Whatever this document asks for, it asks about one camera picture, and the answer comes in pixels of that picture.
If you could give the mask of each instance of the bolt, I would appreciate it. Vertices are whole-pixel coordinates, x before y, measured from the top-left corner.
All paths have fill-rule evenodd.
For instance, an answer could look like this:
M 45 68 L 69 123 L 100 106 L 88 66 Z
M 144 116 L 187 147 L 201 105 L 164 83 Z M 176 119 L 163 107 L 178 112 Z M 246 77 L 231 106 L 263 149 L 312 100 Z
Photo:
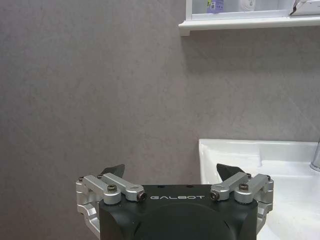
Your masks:
M 219 193 L 217 192 L 217 191 L 213 191 L 212 193 L 211 193 L 211 200 L 212 201 L 218 201 L 218 199 L 220 198 L 220 195 L 219 195 Z
M 239 184 L 239 190 L 243 192 L 247 192 L 249 190 L 249 186 L 246 183 L 240 183 Z
M 141 191 L 137 194 L 136 199 L 138 202 L 142 202 L 147 199 L 147 194 L 144 191 Z
M 110 184 L 110 185 L 108 185 L 108 187 L 107 187 L 107 191 L 108 191 L 109 193 L 114 193 L 114 192 L 117 191 L 117 186 L 114 185 L 114 184 Z

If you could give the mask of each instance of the hex socket screw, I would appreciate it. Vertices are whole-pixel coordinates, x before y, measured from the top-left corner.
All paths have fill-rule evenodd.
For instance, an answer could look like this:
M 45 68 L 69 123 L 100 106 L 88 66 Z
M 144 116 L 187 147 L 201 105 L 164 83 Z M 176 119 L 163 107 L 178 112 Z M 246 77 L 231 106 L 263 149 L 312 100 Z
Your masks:
M 114 193 L 114 192 L 117 191 L 117 186 L 114 185 L 114 184 L 110 184 L 110 185 L 108 185 L 108 187 L 107 187 L 107 191 L 108 191 L 109 193 Z
M 219 198 L 220 198 L 220 195 L 217 191 L 211 192 L 211 200 L 212 201 L 216 202 L 219 200 Z
M 240 183 L 239 184 L 239 190 L 243 192 L 247 192 L 249 190 L 249 185 L 246 183 Z

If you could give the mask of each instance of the white container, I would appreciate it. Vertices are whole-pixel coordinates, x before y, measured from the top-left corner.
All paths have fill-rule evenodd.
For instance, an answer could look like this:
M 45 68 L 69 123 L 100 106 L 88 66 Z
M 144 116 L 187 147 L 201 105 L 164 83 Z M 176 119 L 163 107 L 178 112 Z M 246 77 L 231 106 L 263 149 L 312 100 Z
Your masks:
M 239 12 L 251 12 L 256 8 L 256 0 L 238 0 Z

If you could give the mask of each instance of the bottle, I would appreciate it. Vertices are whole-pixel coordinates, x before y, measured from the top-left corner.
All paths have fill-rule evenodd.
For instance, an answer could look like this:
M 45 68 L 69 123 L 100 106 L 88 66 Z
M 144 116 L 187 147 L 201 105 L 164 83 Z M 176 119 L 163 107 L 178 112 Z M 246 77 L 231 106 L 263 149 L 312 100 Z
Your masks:
M 208 14 L 217 14 L 224 11 L 224 0 L 208 0 L 206 12 Z
M 256 0 L 239 0 L 239 11 L 250 12 L 256 8 Z

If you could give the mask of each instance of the bathroom sink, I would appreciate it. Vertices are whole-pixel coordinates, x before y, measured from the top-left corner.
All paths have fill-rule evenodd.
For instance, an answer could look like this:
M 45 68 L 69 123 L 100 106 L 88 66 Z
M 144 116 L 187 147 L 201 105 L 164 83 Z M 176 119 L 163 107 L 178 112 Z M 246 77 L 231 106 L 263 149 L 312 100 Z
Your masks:
M 258 240 L 320 240 L 320 172 L 310 168 L 316 142 L 200 139 L 202 184 L 222 180 L 218 163 L 274 180 L 273 211 Z

